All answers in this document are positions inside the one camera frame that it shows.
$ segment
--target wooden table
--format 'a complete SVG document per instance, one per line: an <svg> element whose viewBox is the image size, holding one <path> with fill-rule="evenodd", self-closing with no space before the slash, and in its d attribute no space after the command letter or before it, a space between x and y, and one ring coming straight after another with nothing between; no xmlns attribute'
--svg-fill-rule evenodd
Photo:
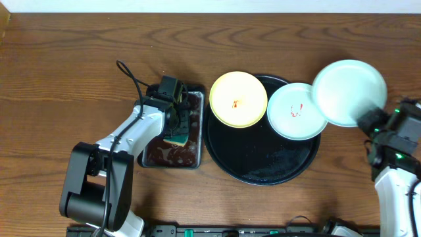
<svg viewBox="0 0 421 237"><path fill-rule="evenodd" d="M326 65L359 59L389 92L421 93L421 15L12 14L0 47L0 236L64 236L59 200L70 151L95 143L132 111L121 59L147 83L164 74L203 84L242 70L311 83ZM194 171L136 165L132 210L153 223L283 226L296 215L379 225L379 203L357 128L329 125L299 177L252 186L207 151Z"/></svg>

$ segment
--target white wall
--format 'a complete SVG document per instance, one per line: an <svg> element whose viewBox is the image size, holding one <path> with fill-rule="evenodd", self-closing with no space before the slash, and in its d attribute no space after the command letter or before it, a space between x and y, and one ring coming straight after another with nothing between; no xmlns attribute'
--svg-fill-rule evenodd
<svg viewBox="0 0 421 237"><path fill-rule="evenodd" d="M421 13L421 0L0 0L11 13Z"/></svg>

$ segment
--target red smiley face drawing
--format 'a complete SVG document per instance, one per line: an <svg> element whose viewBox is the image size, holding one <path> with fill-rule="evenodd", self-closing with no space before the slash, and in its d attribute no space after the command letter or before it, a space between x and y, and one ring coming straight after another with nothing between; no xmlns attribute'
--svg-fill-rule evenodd
<svg viewBox="0 0 421 237"><path fill-rule="evenodd" d="M300 111L294 113L294 106L291 105L291 116L295 118L296 116L301 116L301 112L303 112L303 104L300 106Z"/></svg>

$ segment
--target black circular tray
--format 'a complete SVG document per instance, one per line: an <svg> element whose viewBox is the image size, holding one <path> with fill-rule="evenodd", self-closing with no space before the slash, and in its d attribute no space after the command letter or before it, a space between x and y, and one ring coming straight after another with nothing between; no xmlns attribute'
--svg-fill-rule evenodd
<svg viewBox="0 0 421 237"><path fill-rule="evenodd" d="M275 76L255 75L268 99L288 84ZM301 174L312 162L320 145L320 134L304 141L283 138L269 124L266 113L248 128L221 123L211 106L205 110L203 138L215 163L232 177L254 185L275 185Z"/></svg>

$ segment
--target yellow plate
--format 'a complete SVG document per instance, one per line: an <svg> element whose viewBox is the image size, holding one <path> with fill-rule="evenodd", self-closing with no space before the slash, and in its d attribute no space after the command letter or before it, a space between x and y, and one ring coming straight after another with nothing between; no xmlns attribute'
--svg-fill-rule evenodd
<svg viewBox="0 0 421 237"><path fill-rule="evenodd" d="M262 83L246 72L229 72L210 89L212 112L225 125L246 128L258 122L268 106Z"/></svg>

